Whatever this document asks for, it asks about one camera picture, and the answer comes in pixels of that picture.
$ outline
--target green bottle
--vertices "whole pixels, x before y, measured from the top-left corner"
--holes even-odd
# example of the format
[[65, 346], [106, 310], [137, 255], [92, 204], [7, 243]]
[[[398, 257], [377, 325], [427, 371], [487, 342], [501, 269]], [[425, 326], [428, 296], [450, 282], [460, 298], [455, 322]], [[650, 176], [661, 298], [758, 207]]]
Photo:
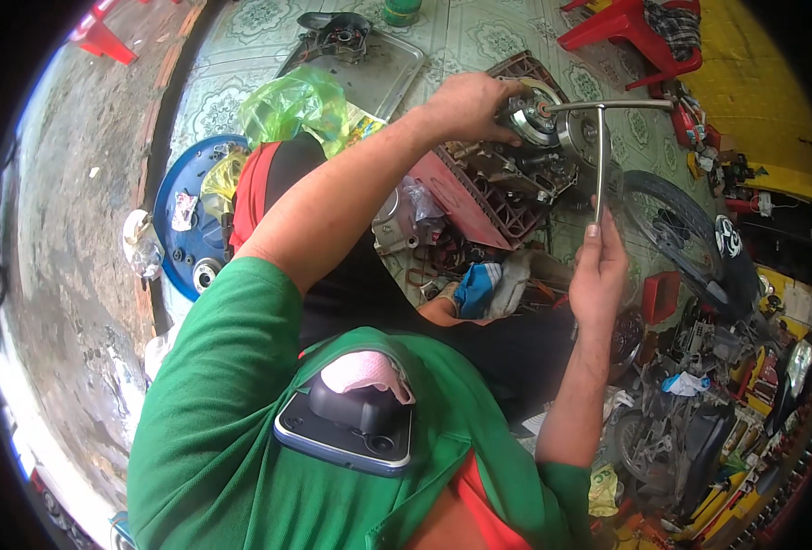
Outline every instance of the green bottle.
[[421, 0], [385, 0], [385, 22], [391, 27], [408, 27], [418, 21]]

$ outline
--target smartphone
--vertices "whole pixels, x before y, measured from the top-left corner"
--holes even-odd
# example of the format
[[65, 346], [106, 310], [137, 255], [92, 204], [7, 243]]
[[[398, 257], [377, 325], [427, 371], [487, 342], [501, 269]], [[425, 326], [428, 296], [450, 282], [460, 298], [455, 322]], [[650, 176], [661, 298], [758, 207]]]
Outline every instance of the smartphone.
[[383, 477], [399, 477], [410, 464], [412, 407], [378, 434], [334, 423], [311, 411], [308, 395], [297, 391], [275, 417], [275, 438], [282, 446], [330, 464]]

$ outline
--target yellow plastic bag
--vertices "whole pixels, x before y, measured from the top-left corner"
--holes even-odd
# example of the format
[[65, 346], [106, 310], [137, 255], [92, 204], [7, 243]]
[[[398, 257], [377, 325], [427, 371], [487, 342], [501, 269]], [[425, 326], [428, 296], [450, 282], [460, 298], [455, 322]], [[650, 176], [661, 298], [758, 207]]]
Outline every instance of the yellow plastic bag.
[[321, 138], [329, 159], [348, 141], [348, 104], [342, 85], [326, 71], [300, 65], [260, 86], [238, 109], [251, 149], [296, 137], [302, 126]]
[[204, 211], [221, 221], [223, 214], [233, 212], [232, 197], [238, 188], [238, 178], [247, 161], [247, 151], [243, 147], [235, 147], [207, 171], [201, 182], [199, 197]]
[[617, 474], [613, 465], [598, 468], [589, 476], [589, 515], [607, 517], [617, 513]]

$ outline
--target plaid cloth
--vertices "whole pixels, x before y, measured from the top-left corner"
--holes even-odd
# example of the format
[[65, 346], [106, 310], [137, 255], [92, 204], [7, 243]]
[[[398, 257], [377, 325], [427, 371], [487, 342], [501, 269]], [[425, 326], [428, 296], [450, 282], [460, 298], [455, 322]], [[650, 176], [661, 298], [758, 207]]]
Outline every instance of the plaid cloth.
[[644, 0], [644, 21], [662, 36], [676, 61], [686, 61], [699, 48], [699, 16], [685, 8], [665, 8]]

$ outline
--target hand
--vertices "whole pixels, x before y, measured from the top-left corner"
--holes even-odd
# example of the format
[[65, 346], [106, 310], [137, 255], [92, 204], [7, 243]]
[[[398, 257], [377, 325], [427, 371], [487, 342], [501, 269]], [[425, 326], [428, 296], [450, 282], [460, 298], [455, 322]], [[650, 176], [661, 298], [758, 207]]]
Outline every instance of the hand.
[[442, 141], [503, 142], [520, 146], [512, 130], [498, 126], [495, 114], [507, 98], [525, 94], [519, 80], [498, 80], [484, 72], [452, 75], [422, 105]]
[[610, 341], [629, 258], [609, 209], [601, 216], [601, 227], [587, 226], [583, 246], [576, 251], [575, 259], [568, 301], [580, 326], [579, 334]]

